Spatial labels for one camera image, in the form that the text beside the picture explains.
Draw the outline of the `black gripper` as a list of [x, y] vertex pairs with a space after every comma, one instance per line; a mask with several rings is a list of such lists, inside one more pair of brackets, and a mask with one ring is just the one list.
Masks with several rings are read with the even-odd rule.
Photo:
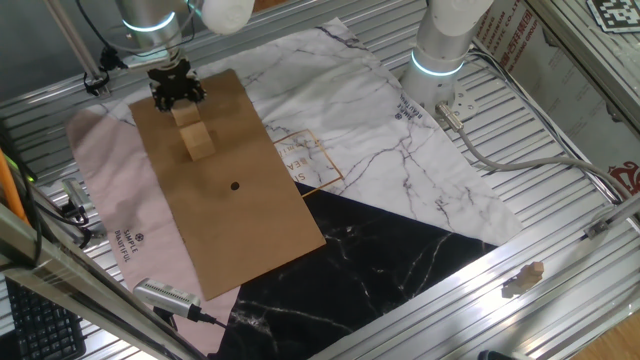
[[173, 98], [188, 98], [193, 103], [200, 103], [206, 98], [201, 83], [189, 76], [190, 70], [190, 62], [181, 59], [173, 67], [148, 71], [148, 77], [154, 82], [152, 97], [157, 110], [170, 111]]

